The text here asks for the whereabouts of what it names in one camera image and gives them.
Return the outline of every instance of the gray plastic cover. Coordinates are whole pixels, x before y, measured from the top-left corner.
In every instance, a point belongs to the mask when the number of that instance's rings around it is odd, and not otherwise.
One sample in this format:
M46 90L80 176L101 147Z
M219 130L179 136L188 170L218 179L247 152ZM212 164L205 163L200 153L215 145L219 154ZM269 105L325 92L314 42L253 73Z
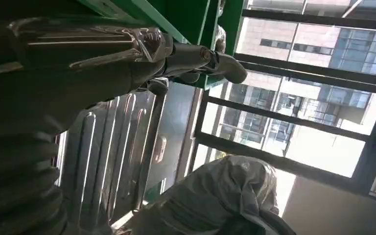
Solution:
M259 210L278 214L275 170L251 157L227 156L205 164L136 213L116 235L212 235L242 215L277 235Z

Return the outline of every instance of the corrugated metal sheet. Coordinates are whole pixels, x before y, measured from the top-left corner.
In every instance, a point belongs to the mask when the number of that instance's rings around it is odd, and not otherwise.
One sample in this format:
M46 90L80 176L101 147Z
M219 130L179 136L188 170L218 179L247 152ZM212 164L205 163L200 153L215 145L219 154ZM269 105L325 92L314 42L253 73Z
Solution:
M57 160L71 223L90 234L132 210L155 96L131 93L82 111Z

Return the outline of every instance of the window frame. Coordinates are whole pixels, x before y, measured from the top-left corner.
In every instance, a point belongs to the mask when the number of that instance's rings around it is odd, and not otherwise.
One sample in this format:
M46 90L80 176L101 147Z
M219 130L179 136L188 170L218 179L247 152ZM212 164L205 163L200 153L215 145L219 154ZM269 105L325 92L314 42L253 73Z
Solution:
M376 30L376 21L361 20L361 19L348 19L348 18L335 18L325 16L302 15L284 12L266 12L261 10L244 9L242 15L244 17L293 22L302 24L320 24L320 25L335 25L342 27L354 27L363 29ZM293 49L295 44L291 43L290 49ZM294 62L287 62L282 60L269 59L259 56L252 56L246 54L235 54L235 58L248 70L259 71L279 76L298 77L300 80L328 84L332 86L344 87L358 91L365 91L376 93L376 75L351 72L332 68L323 68L318 66L304 65ZM223 97L227 93L228 83L225 83L222 88L221 97L210 96L210 91L203 92L197 115L197 121L194 131L195 141L192 147L191 158L189 160L188 173L192 172L195 162L196 151L198 145L209 147L206 162L210 159L211 149L216 149L223 152L254 156L262 159L275 168L281 169L286 172L293 173L308 179L312 179L321 183L331 185L333 187L341 188L356 194L370 195L374 180L376 178L376 124L370 135L363 135L356 132L340 129L334 126L317 123L310 120L304 120L297 117L290 117L276 112L267 111L257 107L248 106L245 104L236 103L233 101L225 100ZM286 121L291 124L298 124L307 126L318 130L326 131L329 133L337 134L340 136L350 137L357 140L365 141L364 149L358 160L358 164L351 178L340 176L325 170L311 167L291 159L282 158L263 150L254 149L243 145L241 143L226 140L215 136L213 133L207 134L201 131L202 123L205 118L205 111L208 103L219 105L220 108L228 107L241 111L246 111L252 114Z

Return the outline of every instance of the building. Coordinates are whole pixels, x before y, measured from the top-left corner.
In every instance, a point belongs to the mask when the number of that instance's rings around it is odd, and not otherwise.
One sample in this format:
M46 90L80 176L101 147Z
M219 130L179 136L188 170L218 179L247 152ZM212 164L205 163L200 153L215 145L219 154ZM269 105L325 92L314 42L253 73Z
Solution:
M250 0L247 7L301 14L303 2ZM307 0L305 14L376 20L376 0ZM237 53L376 75L376 31L372 30L245 18ZM298 77L250 71L242 85L232 85L229 91L230 101L363 134L371 132L376 118L376 94ZM308 137L302 136L310 132L244 111L227 108L224 112L221 137L279 156L286 156L293 136L297 146L298 139L307 142ZM347 144L363 147L356 142ZM358 157L354 156L349 164L355 166ZM351 176L352 171L338 173Z

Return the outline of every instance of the plastic wrap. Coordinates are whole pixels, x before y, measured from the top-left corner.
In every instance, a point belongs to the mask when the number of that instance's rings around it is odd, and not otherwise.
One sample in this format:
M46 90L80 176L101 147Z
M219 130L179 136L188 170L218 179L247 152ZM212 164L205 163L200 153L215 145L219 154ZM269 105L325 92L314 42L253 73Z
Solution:
M136 213L115 235L212 235L233 216L278 234L259 211L278 214L276 176L269 164L227 156L205 164Z
M215 50L222 53L226 51L226 31L219 25L215 30Z
M172 53L157 27L102 18L27 18L0 23L0 69L80 69L115 61L157 62Z
M220 5L218 6L218 17L220 17L223 14L225 4L226 0L221 0Z

